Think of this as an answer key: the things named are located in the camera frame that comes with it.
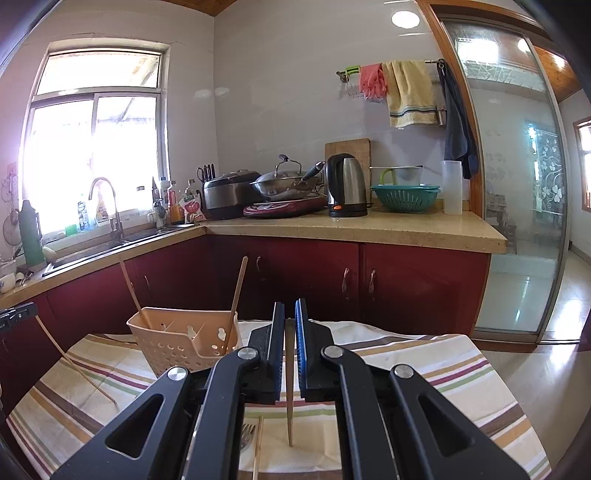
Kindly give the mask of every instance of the yellow towel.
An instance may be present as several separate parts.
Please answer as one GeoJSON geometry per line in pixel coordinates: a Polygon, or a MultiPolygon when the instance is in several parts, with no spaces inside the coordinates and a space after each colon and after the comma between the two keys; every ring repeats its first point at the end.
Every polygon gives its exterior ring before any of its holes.
{"type": "Polygon", "coordinates": [[[437,124],[437,105],[425,62],[387,61],[382,63],[388,89],[390,126],[437,124]]]}

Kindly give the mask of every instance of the cabinet door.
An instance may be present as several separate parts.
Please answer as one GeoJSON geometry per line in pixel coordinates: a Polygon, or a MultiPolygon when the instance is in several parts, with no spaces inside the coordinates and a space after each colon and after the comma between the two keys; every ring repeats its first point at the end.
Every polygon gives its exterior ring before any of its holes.
{"type": "MultiPolygon", "coordinates": [[[[63,327],[53,315],[46,294],[26,301],[37,305],[39,318],[58,343],[67,350],[60,333],[63,327]]],[[[32,319],[17,323],[4,333],[0,342],[0,384],[2,404],[8,416],[23,396],[60,359],[60,352],[53,346],[37,321],[32,319]]]]}
{"type": "Polygon", "coordinates": [[[208,235],[206,238],[216,259],[222,309],[232,308],[242,258],[248,257],[238,303],[238,318],[271,320],[275,296],[267,261],[268,239],[241,235],[208,235]]]}
{"type": "Polygon", "coordinates": [[[359,320],[358,244],[270,238],[267,264],[275,298],[289,316],[304,298],[314,320],[359,320]]]}
{"type": "Polygon", "coordinates": [[[129,275],[135,278],[142,307],[220,309],[214,258],[205,236],[160,248],[129,262],[129,275]]]}
{"type": "Polygon", "coordinates": [[[472,332],[489,254],[365,244],[365,323],[396,333],[472,332]]]}
{"type": "Polygon", "coordinates": [[[125,323],[137,312],[119,264],[53,288],[47,299],[64,350],[88,333],[129,333],[125,323]]]}

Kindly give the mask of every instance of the fork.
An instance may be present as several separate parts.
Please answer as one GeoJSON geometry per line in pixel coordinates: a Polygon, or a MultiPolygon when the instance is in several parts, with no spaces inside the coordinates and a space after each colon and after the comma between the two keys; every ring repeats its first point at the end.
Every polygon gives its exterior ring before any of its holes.
{"type": "Polygon", "coordinates": [[[255,436],[256,425],[245,423],[242,425],[242,434],[240,435],[240,451],[248,447],[255,436]]]}

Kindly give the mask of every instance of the stainless steel kettle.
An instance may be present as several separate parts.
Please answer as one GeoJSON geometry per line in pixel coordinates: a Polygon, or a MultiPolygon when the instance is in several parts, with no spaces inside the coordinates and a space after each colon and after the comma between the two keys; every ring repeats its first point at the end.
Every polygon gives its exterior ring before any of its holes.
{"type": "Polygon", "coordinates": [[[331,217],[361,217],[368,214],[365,179],[359,161],[349,153],[326,161],[326,182],[331,217]]]}

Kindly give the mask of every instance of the beige plastic basket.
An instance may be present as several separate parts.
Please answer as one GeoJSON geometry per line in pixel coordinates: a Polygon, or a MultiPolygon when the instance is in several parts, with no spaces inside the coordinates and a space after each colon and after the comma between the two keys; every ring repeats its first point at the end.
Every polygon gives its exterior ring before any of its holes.
{"type": "MultiPolygon", "coordinates": [[[[171,367],[186,367],[195,372],[214,366],[222,355],[229,315],[230,311],[144,307],[127,325],[159,377],[171,367]]],[[[235,314],[228,352],[241,346],[238,314],[235,314]]]]}

